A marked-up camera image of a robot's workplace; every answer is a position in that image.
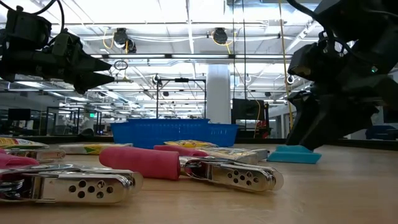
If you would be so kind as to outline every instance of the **black monitor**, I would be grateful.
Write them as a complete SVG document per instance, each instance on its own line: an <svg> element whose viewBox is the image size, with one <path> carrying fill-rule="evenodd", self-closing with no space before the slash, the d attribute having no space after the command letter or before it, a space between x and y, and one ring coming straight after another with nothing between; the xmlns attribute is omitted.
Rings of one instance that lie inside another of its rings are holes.
<svg viewBox="0 0 398 224"><path fill-rule="evenodd" d="M265 121L263 100L232 100L232 119L258 120Z"/></svg>
<svg viewBox="0 0 398 224"><path fill-rule="evenodd" d="M8 120L28 121L30 120L30 109L10 108L8 109Z"/></svg>

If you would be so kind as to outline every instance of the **blue object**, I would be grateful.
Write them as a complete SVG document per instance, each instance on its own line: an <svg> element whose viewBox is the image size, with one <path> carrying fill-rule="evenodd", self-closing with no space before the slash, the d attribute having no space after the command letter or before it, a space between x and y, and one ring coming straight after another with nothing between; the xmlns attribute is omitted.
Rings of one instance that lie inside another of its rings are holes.
<svg viewBox="0 0 398 224"><path fill-rule="evenodd" d="M209 119L129 119L111 124L115 143L133 143L135 147L153 149L166 141L197 140L233 146L237 124L208 124Z"/></svg>
<svg viewBox="0 0 398 224"><path fill-rule="evenodd" d="M204 141L219 147L233 146L238 127L238 124L208 124L208 135Z"/></svg>
<svg viewBox="0 0 398 224"><path fill-rule="evenodd" d="M268 156L267 161L316 164L321 156L304 146L277 146L276 150Z"/></svg>
<svg viewBox="0 0 398 224"><path fill-rule="evenodd" d="M122 132L125 126L111 125L115 143L133 143L134 147L153 149L166 141L199 140L206 136L209 119L129 119L128 131Z"/></svg>

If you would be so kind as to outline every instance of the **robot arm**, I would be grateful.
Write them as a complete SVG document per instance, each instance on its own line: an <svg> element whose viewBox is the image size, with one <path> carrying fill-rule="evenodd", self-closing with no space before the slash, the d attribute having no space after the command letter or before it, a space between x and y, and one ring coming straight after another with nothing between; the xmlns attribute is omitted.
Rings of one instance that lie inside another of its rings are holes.
<svg viewBox="0 0 398 224"><path fill-rule="evenodd" d="M398 84L387 76L398 62L398 16L389 11L396 10L389 7L392 1L323 0L314 12L287 1L325 29L318 43L293 54L288 69L313 81L309 92L288 97L297 109L288 145L314 150L372 126L380 103L398 109ZM349 41L355 41L352 48ZM342 50L336 50L336 43Z"/></svg>

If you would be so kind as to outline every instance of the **white pillar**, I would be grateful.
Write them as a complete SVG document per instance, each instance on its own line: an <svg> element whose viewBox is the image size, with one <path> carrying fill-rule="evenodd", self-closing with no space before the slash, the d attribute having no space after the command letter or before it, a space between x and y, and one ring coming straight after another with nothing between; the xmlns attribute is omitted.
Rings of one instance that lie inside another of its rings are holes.
<svg viewBox="0 0 398 224"><path fill-rule="evenodd" d="M229 65L209 65L206 88L206 117L211 123L231 124Z"/></svg>

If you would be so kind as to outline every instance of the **desk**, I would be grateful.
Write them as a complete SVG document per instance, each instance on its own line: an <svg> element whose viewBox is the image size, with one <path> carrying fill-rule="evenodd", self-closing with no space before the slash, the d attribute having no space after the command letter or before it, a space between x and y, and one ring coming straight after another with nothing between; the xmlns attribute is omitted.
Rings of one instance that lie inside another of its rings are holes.
<svg viewBox="0 0 398 224"><path fill-rule="evenodd" d="M278 192L146 179L130 201L112 206L3 203L1 223L397 223L398 152L335 146L316 151L323 154L317 165L267 163L284 175ZM100 166L96 156L67 156L64 163Z"/></svg>

